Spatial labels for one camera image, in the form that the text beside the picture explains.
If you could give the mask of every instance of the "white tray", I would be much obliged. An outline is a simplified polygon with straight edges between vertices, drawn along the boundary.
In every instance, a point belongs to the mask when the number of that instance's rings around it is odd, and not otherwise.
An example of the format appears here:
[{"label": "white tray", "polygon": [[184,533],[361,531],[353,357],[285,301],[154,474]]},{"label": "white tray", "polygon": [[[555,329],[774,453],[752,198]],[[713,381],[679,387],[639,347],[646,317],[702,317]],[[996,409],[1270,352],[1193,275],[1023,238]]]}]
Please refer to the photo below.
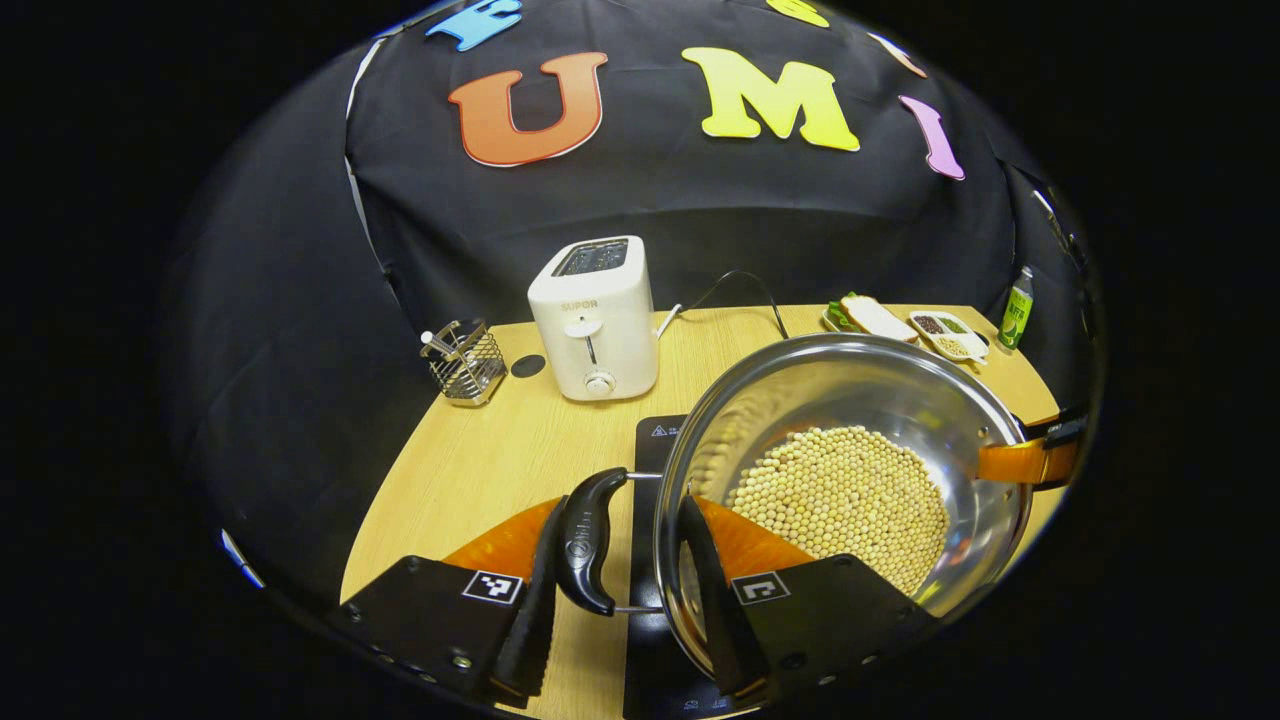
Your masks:
[{"label": "white tray", "polygon": [[[937,320],[938,324],[946,329],[946,332],[931,333],[929,331],[927,331],[924,327],[920,325],[919,322],[919,318],[924,316],[933,318],[934,320]],[[920,331],[920,334],[929,338],[929,345],[936,347],[938,350],[938,354],[946,357],[947,360],[952,360],[956,363],[963,363],[965,360],[975,360],[980,363],[982,359],[986,357],[988,352],[991,352],[991,348],[987,346],[986,342],[983,342],[982,337],[978,333],[973,332],[973,329],[969,325],[966,325],[964,320],[956,318],[951,313],[943,313],[941,310],[916,310],[911,313],[909,318],[911,320],[911,325],[915,329]],[[951,332],[948,328],[946,328],[946,323],[942,322],[943,319],[951,320],[956,325],[964,328],[964,332],[961,333]],[[947,350],[938,342],[938,340],[941,338],[946,338],[959,343],[964,348],[964,354],[957,354],[952,352],[951,350]]]}]

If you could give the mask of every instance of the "metal utensil holder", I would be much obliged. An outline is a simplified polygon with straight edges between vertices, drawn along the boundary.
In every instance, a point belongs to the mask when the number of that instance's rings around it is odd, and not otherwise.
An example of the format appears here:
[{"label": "metal utensil holder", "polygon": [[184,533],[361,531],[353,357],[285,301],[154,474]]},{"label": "metal utensil holder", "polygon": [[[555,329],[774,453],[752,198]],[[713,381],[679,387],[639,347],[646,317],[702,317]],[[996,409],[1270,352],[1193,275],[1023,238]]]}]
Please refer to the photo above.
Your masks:
[{"label": "metal utensil holder", "polygon": [[421,355],[428,359],[444,397],[466,407],[489,402],[493,391],[507,377],[507,364],[489,325],[483,319],[470,320],[466,327],[453,320],[435,337],[452,346],[453,352],[442,354],[426,345]]}]

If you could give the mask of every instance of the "black pot handle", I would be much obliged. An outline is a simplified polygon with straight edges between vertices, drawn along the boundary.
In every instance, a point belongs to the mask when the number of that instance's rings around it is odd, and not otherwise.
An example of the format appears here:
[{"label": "black pot handle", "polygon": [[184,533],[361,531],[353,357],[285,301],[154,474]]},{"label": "black pot handle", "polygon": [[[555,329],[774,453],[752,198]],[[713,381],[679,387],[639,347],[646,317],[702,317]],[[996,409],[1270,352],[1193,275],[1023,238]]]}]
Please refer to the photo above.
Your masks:
[{"label": "black pot handle", "polygon": [[596,615],[613,615],[600,568],[609,553],[609,498],[626,482],[626,468],[591,475],[573,488],[561,515],[556,583],[575,605]]}]

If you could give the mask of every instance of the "black metal bracket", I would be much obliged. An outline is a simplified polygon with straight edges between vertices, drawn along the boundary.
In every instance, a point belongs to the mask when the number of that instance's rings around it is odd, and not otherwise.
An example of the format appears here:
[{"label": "black metal bracket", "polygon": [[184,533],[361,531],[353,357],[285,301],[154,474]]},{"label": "black metal bracket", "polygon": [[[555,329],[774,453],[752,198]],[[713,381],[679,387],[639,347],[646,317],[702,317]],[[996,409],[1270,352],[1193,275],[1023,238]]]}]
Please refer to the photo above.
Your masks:
[{"label": "black metal bracket", "polygon": [[383,661],[471,700],[527,707],[541,692],[556,611],[552,557],[562,500],[539,536],[530,582],[402,557],[326,616]]},{"label": "black metal bracket", "polygon": [[856,683],[942,628],[852,555],[732,584],[769,664],[771,705],[819,685]]}]

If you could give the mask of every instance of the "letter m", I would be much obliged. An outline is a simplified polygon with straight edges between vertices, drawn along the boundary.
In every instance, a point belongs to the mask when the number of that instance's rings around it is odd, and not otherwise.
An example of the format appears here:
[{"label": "letter m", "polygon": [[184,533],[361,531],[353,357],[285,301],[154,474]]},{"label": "letter m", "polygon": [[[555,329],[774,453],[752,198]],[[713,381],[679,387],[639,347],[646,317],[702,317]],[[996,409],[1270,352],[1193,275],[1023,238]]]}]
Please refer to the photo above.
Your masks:
[{"label": "letter m", "polygon": [[732,50],[687,47],[681,58],[696,63],[707,78],[712,115],[703,131],[712,137],[759,137],[760,123],[746,115],[746,102],[755,108],[773,135],[787,138],[804,108],[800,137],[813,145],[855,151],[858,137],[849,131],[836,100],[836,78],[822,68],[787,63],[778,82]]}]

